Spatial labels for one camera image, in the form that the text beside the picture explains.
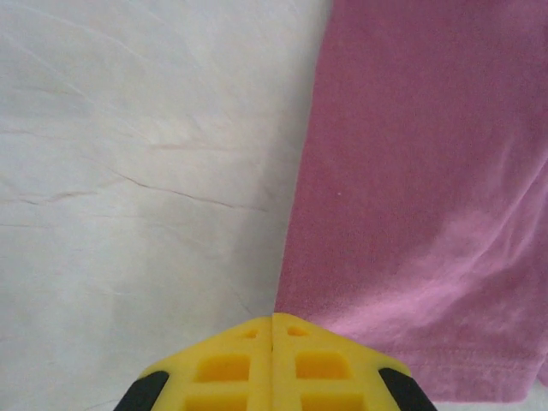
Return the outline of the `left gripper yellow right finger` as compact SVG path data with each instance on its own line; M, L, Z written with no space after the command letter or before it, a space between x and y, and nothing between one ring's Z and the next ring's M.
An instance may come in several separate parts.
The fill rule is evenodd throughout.
M272 315L272 411L435 411L399 360L285 313Z

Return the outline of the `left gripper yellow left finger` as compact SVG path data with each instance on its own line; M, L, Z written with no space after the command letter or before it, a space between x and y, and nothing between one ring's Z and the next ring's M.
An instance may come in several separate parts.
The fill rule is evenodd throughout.
M150 365L113 411L271 411L271 326L248 320Z

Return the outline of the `pink t-shirt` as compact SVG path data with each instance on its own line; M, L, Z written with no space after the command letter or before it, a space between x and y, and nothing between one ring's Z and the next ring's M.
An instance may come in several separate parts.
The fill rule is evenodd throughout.
M275 308L437 401L548 388L548 0L333 0Z

